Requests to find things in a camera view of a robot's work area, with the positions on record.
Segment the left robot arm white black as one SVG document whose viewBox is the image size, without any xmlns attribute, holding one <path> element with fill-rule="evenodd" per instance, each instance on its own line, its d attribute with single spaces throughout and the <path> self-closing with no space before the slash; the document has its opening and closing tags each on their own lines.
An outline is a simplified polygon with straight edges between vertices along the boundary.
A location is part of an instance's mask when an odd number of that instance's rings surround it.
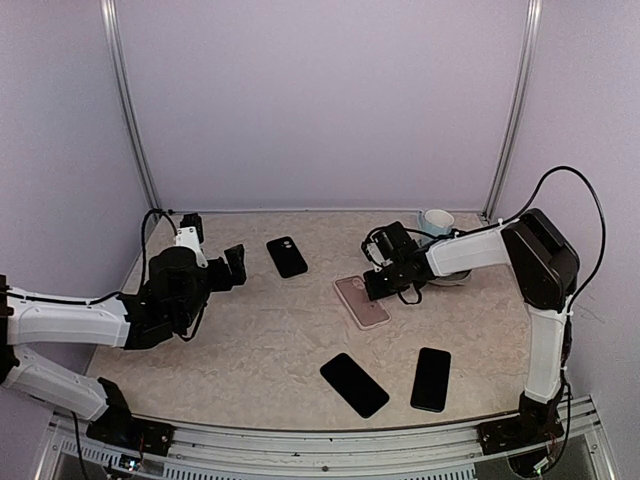
<svg viewBox="0 0 640 480">
<path fill-rule="evenodd" d="M 245 249 L 198 262 L 185 246 L 165 249 L 149 262 L 149 278 L 135 294 L 104 299 L 40 298 L 1 288 L 1 385 L 100 424 L 121 445 L 133 443 L 140 424 L 119 387 L 89 378 L 30 349 L 32 343 L 103 345 L 149 350 L 175 336 L 190 340 L 209 296 L 246 281 Z"/>
</svg>

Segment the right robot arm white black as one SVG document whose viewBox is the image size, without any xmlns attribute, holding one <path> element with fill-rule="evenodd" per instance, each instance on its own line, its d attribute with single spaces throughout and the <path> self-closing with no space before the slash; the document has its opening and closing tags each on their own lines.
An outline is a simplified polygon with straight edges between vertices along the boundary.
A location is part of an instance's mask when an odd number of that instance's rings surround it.
<svg viewBox="0 0 640 480">
<path fill-rule="evenodd" d="M 366 235 L 361 250 L 373 266 L 364 274 L 369 298 L 402 297 L 453 274 L 510 267 L 531 321 L 528 376 L 511 433 L 520 443 L 535 442 L 555 422 L 567 389 L 578 254 L 537 208 L 492 226 L 428 234 L 424 245 L 416 239 L 419 234 L 395 221 Z"/>
</svg>

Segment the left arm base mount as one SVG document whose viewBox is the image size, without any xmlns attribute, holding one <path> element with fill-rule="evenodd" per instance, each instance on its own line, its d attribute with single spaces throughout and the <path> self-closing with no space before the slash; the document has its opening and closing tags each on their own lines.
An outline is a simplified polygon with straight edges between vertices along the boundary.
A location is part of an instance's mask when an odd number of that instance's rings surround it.
<svg viewBox="0 0 640 480">
<path fill-rule="evenodd" d="M 113 417 L 91 422 L 87 427 L 86 436 L 142 454 L 166 457 L 174 432 L 175 428 L 168 423 L 136 417 Z"/>
</svg>

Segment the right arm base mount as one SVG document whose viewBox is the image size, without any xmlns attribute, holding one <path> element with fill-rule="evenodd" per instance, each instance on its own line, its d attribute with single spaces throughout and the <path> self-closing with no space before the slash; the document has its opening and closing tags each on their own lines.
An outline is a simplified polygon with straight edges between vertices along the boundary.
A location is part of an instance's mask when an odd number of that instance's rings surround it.
<svg viewBox="0 0 640 480">
<path fill-rule="evenodd" d="M 478 440 L 484 455 L 492 455 L 550 441 L 564 435 L 559 419 L 544 425 L 529 422 L 518 415 L 483 422 L 477 427 Z"/>
</svg>

